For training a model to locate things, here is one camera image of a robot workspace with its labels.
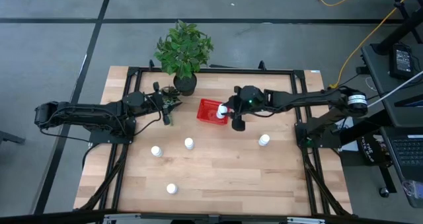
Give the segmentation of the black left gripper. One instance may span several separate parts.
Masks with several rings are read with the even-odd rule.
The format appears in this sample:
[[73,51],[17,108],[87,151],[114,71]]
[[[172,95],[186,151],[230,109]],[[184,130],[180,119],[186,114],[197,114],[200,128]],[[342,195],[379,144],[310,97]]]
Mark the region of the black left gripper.
[[150,94],[151,100],[156,107],[156,110],[163,117],[163,123],[165,126],[171,123],[169,114],[179,105],[182,101],[178,97],[166,96],[163,100],[163,94],[160,91],[159,83],[153,83],[153,92]]

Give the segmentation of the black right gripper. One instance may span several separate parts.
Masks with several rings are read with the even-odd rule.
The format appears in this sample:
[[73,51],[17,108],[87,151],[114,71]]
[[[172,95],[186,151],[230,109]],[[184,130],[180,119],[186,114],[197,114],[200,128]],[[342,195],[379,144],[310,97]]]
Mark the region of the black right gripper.
[[264,108],[264,93],[252,85],[234,87],[235,95],[224,102],[222,106],[232,109],[232,112],[223,113],[224,116],[232,119],[231,126],[235,131],[245,131],[243,114],[252,114]]

